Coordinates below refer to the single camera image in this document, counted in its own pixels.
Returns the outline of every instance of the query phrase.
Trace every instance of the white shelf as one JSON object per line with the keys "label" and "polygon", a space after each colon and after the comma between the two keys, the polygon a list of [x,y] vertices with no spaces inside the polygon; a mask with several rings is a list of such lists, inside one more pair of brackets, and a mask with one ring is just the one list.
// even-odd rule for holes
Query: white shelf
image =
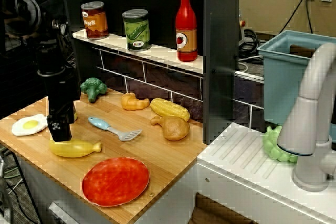
{"label": "white shelf", "polygon": [[105,39],[88,39],[85,29],[73,33],[72,36],[75,39],[80,39],[92,43],[97,46],[110,48],[120,52],[125,52],[130,55],[135,55],[147,60],[156,61],[168,66],[188,70],[191,72],[203,74],[203,56],[198,56],[196,60],[191,62],[182,62],[178,60],[176,55],[176,50],[166,47],[161,47],[157,45],[152,45],[152,47],[146,51],[134,52],[127,49],[126,38],[114,34],[110,34],[109,37]]}
{"label": "white shelf", "polygon": [[262,133],[232,123],[197,158],[197,162],[322,223],[336,223],[336,181],[318,193],[297,187],[295,164],[272,160],[264,152]]}

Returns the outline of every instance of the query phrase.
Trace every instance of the toy broccoli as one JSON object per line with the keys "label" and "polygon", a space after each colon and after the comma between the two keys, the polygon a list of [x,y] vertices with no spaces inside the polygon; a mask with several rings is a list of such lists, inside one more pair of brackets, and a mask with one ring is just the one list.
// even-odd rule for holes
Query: toy broccoli
{"label": "toy broccoli", "polygon": [[88,94],[89,102],[95,102],[97,95],[105,94],[107,86],[97,78],[89,78],[80,86],[84,94]]}
{"label": "toy broccoli", "polygon": [[277,126],[274,130],[269,126],[267,127],[267,132],[263,135],[264,150],[269,155],[271,159],[277,159],[278,161],[290,161],[296,163],[298,157],[289,154],[277,145],[277,139],[282,127]]}

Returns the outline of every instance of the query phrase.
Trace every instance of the wooden countertop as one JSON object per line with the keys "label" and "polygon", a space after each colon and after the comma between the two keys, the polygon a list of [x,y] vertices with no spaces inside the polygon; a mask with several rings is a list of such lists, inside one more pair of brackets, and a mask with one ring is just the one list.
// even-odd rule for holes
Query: wooden countertop
{"label": "wooden countertop", "polygon": [[[121,93],[109,90],[93,104],[88,102],[85,94],[75,102],[78,119],[71,125],[72,137],[91,143],[100,141],[100,153],[81,158],[56,156],[49,149],[47,128],[31,136],[12,134],[12,125],[17,120],[35,114],[47,115],[47,98],[0,120],[0,143],[107,219],[120,224],[134,223],[196,162],[206,145],[202,143],[201,123],[189,120],[189,135],[177,142],[168,141],[159,125],[150,124],[150,119],[156,115],[150,107],[126,111],[121,107],[121,96]],[[88,122],[89,116],[106,120],[121,131],[143,129],[143,132],[131,141],[122,142],[114,134],[92,126]],[[86,200],[81,182],[95,164],[112,157],[132,157],[142,161],[150,171],[150,182],[142,195],[127,204],[97,207]]]}

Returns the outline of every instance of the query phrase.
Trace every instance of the blue bin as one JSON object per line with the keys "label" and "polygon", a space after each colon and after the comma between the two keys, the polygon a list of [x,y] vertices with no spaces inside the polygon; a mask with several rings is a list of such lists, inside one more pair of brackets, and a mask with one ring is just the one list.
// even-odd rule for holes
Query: blue bin
{"label": "blue bin", "polygon": [[[290,46],[316,50],[336,38],[286,30],[258,48],[264,57],[265,120],[283,125],[299,93],[303,74],[310,58],[290,55]],[[331,137],[336,140],[336,125]]]}

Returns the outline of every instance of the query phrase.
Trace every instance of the bottle label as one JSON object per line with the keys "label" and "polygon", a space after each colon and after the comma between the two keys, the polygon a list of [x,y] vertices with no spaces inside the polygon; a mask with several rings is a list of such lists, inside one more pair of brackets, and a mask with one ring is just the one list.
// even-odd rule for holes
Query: bottle label
{"label": "bottle label", "polygon": [[193,52],[197,50],[197,29],[176,29],[176,44],[179,52]]}
{"label": "bottle label", "polygon": [[87,12],[82,12],[83,21],[85,28],[91,31],[105,31],[108,29],[107,20],[105,12],[98,14],[88,14]]}

